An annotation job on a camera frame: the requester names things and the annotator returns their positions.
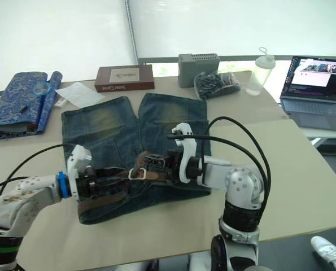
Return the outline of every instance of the plastic water bottle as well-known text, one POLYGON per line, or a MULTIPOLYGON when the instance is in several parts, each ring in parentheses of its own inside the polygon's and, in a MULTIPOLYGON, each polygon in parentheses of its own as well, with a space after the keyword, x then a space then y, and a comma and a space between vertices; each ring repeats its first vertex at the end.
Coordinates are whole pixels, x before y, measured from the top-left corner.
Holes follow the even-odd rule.
POLYGON ((263 90, 263 85, 266 82, 270 72, 276 66, 276 61, 273 55, 267 55, 267 49, 259 47, 259 50, 264 53, 256 59, 256 67, 249 79, 246 87, 246 92, 256 96, 263 90))

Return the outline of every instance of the brown box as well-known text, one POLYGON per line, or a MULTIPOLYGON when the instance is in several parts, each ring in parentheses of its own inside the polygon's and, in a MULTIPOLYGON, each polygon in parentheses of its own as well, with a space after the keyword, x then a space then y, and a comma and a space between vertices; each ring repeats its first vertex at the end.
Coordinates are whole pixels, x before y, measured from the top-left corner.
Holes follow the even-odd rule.
POLYGON ((100 67, 95 80, 97 92, 154 89, 152 65, 100 67))

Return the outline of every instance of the gray floor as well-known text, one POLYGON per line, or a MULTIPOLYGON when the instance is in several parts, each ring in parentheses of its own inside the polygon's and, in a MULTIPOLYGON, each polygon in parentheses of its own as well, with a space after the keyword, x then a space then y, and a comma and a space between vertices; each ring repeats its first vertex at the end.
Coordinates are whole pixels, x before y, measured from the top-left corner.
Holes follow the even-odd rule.
MULTIPOLYGON (((324 158, 336 173, 336 155, 324 155, 324 158)), ((259 244, 259 264, 273 271, 335 271, 330 264, 313 253, 310 239, 314 235, 323 236, 336 245, 336 229, 264 242, 259 244)), ((187 261, 187 255, 160 259, 159 271, 186 271, 187 261)), ((94 271, 114 270, 114 267, 110 267, 94 271)))

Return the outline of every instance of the laptop screen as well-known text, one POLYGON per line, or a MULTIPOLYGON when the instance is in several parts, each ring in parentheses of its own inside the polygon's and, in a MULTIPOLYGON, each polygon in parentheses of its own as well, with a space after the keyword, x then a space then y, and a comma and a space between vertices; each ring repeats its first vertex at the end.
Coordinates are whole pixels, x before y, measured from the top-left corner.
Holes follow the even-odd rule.
POLYGON ((281 98, 336 102, 336 60, 294 56, 281 98))

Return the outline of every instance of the white backdrop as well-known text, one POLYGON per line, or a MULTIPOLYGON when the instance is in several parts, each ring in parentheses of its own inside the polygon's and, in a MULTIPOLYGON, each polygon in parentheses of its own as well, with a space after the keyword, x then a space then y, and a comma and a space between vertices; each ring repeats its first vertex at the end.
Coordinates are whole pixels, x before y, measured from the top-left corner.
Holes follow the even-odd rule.
POLYGON ((336 56, 336 0, 131 0, 138 55, 336 56))
POLYGON ((0 91, 23 71, 63 81, 134 64, 123 0, 0 0, 0 91))

